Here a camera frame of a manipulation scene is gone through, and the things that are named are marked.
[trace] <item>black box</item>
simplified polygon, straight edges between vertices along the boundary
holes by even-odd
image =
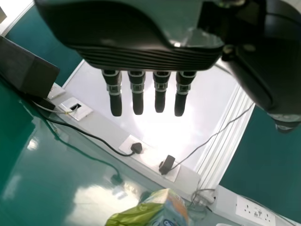
[[[60,69],[0,36],[0,73],[19,91],[46,98]]]

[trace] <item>white cable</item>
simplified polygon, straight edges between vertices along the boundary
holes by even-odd
[[[36,106],[38,106],[39,108],[41,108],[41,109],[43,109],[43,110],[45,110],[45,111],[52,112],[52,113],[56,113],[56,114],[70,114],[70,113],[72,113],[72,112],[75,112],[75,111],[78,109],[78,107],[76,106],[76,108],[75,108],[73,111],[70,111],[70,112],[59,112],[59,111],[54,111],[54,110],[50,110],[50,109],[48,109],[48,108],[45,108],[45,107],[43,107],[43,106],[41,106],[41,105],[35,103],[34,101],[33,101],[33,103],[34,103]]]

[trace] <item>power cord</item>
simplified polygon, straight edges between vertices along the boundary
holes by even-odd
[[[78,106],[76,106],[76,108],[75,108],[73,111],[70,111],[70,112],[59,112],[59,111],[54,111],[54,110],[50,110],[50,109],[48,109],[48,108],[45,108],[45,107],[43,107],[43,106],[37,104],[37,103],[34,102],[34,101],[33,101],[33,103],[34,103],[37,107],[39,107],[39,108],[41,108],[41,109],[43,109],[43,110],[45,110],[45,111],[47,111],[47,112],[56,113],[56,114],[70,114],[70,113],[72,113],[72,112],[77,111],[77,109],[78,109]]]
[[[84,135],[86,135],[86,136],[88,136],[88,137],[92,137],[92,138],[94,138],[94,139],[96,139],[96,140],[99,140],[99,141],[103,142],[106,146],[108,146],[113,152],[115,152],[115,153],[118,154],[118,155],[121,155],[121,156],[124,156],[124,157],[129,157],[129,156],[132,156],[133,154],[135,154],[135,152],[132,152],[131,154],[123,154],[123,153],[121,153],[121,152],[115,150],[115,148],[113,148],[113,147],[112,147],[108,142],[106,142],[104,139],[101,139],[100,137],[97,137],[97,136],[94,136],[94,135],[92,135],[92,134],[90,134],[90,133],[87,133],[87,132],[85,132],[85,131],[83,131],[83,130],[81,130],[81,129],[75,127],[75,126],[72,126],[72,125],[68,124],[68,123],[60,122],[60,121],[57,121],[57,120],[48,118],[48,117],[46,117],[39,109],[36,109],[36,110],[37,110],[37,112],[42,116],[42,118],[44,118],[45,120],[50,121],[50,122],[52,122],[52,123],[56,123],[56,124],[62,125],[62,126],[70,127],[70,128],[75,129],[76,131],[78,131],[78,132],[80,132],[80,133],[82,133],[82,134],[84,134]]]
[[[205,196],[203,196],[203,195],[200,194],[200,193],[203,192],[203,191],[215,191],[215,189],[204,188],[204,189],[198,189],[198,190],[196,190],[195,192],[193,192],[192,195],[191,195],[191,203],[190,203],[190,205],[187,207],[187,209],[189,209],[189,208],[191,207],[191,205],[196,206],[196,205],[198,204],[198,203],[195,203],[195,198],[197,197],[197,195],[199,195],[202,199],[208,201],[209,204],[212,204],[212,203],[213,203],[212,200],[208,200],[207,197],[205,197]],[[277,216],[277,217],[283,219],[284,221],[286,221],[286,222],[289,223],[290,225],[296,226],[296,225],[295,225],[293,222],[291,222],[290,220],[288,220],[288,219],[286,219],[285,217],[281,216],[280,214],[274,212],[274,211],[271,210],[270,208],[268,208],[268,207],[262,205],[261,203],[255,201],[254,199],[251,199],[251,198],[246,197],[246,196],[244,196],[244,195],[239,195],[239,196],[241,196],[241,197],[243,197],[243,198],[245,198],[245,199],[247,199],[247,200],[250,200],[250,201],[256,203],[257,205],[260,205],[261,207],[263,207],[263,208],[267,209],[268,211],[274,213],[275,216]],[[207,205],[206,205],[205,207],[206,207],[206,209],[208,209],[209,211],[212,212],[212,210],[211,210]]]
[[[170,169],[170,171],[172,171],[173,169],[177,168],[179,165],[181,165],[185,160],[187,160],[190,156],[192,156],[199,148],[205,146],[213,137],[215,137],[216,135],[220,134],[221,132],[223,132],[231,123],[235,122],[236,120],[238,120],[239,118],[241,118],[245,113],[247,113],[251,108],[252,106],[254,105],[255,103],[252,103],[251,106],[249,106],[248,109],[246,109],[244,112],[242,112],[238,117],[236,117],[235,119],[232,119],[231,121],[229,121],[227,123],[227,125],[221,129],[220,131],[218,131],[217,133],[214,133],[206,142],[202,143],[200,146],[196,147],[185,159],[183,159],[182,161],[180,161],[178,164],[176,164],[174,167],[172,167]]]
[[[123,180],[122,180],[122,178],[121,178],[121,175],[120,175],[119,170],[118,170],[113,164],[110,164],[110,163],[108,163],[108,162],[106,162],[106,161],[103,161],[103,160],[97,159],[97,158],[95,158],[95,157],[92,157],[91,155],[88,155],[88,154],[85,153],[84,151],[80,150],[79,148],[77,148],[77,147],[75,147],[75,146],[73,146],[73,145],[71,145],[71,144],[69,144],[69,143],[63,141],[63,140],[59,137],[59,135],[55,132],[55,130],[50,126],[50,124],[49,124],[45,119],[43,119],[43,121],[44,121],[44,123],[46,124],[46,126],[48,127],[48,129],[50,130],[50,132],[53,134],[53,136],[55,137],[55,139],[59,140],[61,143],[63,143],[63,144],[66,145],[67,147],[72,148],[74,151],[78,152],[79,154],[85,156],[86,158],[88,158],[88,159],[90,159],[90,160],[97,161],[97,162],[100,162],[100,163],[103,163],[103,164],[105,164],[105,165],[107,165],[107,166],[112,167],[112,168],[116,171],[116,174],[113,175],[113,176],[111,177],[111,182],[112,182],[113,184],[115,184],[115,185],[120,185],[120,184],[123,183]]]

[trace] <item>white wall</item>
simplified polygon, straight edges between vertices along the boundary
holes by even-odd
[[[28,9],[33,0],[0,0],[0,6],[7,18],[0,24],[0,34],[6,35],[8,30],[17,22]]]
[[[299,12],[301,12],[301,0],[282,0],[286,1],[287,3],[290,3],[292,6],[294,6]]]

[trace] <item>plastic bag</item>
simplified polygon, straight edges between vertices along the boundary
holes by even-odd
[[[106,226],[188,226],[183,199],[170,189],[153,192],[136,207],[111,216]]]

